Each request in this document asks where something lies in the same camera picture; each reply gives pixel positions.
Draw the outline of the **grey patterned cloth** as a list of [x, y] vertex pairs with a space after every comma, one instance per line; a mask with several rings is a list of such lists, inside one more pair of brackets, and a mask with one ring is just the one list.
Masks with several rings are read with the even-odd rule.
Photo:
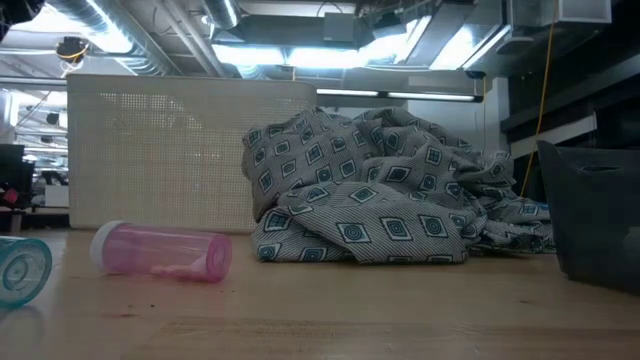
[[312, 108], [242, 142], [263, 262], [459, 264], [555, 249], [548, 207], [514, 192], [507, 152], [404, 109]]

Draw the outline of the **pink pill bottle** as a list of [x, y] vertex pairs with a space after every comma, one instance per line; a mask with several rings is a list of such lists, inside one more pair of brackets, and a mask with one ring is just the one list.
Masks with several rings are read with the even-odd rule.
[[90, 258], [108, 274], [217, 283], [229, 271], [233, 249], [222, 234], [111, 221], [95, 233]]

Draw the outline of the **long ceiling strip lamp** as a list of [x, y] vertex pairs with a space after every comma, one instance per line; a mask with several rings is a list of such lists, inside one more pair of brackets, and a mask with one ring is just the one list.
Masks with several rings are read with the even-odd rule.
[[346, 89], [328, 89], [328, 88], [317, 89], [316, 94], [319, 96], [378, 98], [378, 99], [397, 99], [397, 100], [415, 100], [415, 101], [443, 101], [443, 102], [462, 102], [462, 103], [480, 103], [484, 101], [484, 97], [480, 95], [374, 91], [374, 90], [346, 90]]

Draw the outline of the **bright fluorescent ceiling light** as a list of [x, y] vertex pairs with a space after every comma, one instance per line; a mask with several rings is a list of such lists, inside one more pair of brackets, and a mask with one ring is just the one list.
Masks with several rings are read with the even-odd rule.
[[285, 65], [299, 68], [351, 69], [364, 67], [374, 61], [394, 58], [398, 43], [394, 40], [374, 40], [360, 49], [328, 47], [221, 45], [212, 49], [223, 63], [239, 66]]

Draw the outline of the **grey ceiling box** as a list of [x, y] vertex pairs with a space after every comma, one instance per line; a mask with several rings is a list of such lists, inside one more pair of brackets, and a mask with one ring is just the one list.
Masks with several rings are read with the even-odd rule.
[[354, 41], [355, 17], [345, 13], [325, 13], [323, 17], [323, 40], [329, 42]]

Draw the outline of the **white perforated plastic bin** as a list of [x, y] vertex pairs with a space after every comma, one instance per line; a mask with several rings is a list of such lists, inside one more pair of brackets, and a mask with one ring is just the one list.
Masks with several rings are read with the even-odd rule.
[[75, 74], [67, 79], [69, 217], [227, 233], [254, 227], [242, 138], [316, 103], [291, 81]]

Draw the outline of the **dark grey plastic tray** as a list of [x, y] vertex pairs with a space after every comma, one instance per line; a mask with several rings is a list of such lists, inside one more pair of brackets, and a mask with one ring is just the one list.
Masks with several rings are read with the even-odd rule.
[[561, 271], [640, 296], [640, 150], [537, 152]]

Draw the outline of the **black ceiling device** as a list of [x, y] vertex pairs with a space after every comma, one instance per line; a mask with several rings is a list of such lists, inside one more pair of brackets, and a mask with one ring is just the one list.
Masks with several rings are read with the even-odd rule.
[[65, 36], [57, 45], [57, 57], [68, 64], [80, 64], [89, 51], [90, 43], [80, 37]]

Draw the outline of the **white ceiling vent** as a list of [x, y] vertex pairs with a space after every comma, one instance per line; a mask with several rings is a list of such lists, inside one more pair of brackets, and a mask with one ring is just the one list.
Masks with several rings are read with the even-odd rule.
[[611, 0], [558, 0], [560, 22], [610, 24]]

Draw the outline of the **silver ceiling duct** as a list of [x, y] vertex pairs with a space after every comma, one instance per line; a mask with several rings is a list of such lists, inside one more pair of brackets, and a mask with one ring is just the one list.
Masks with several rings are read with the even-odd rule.
[[207, 16], [217, 28], [232, 29], [240, 23], [241, 9], [237, 0], [201, 1]]

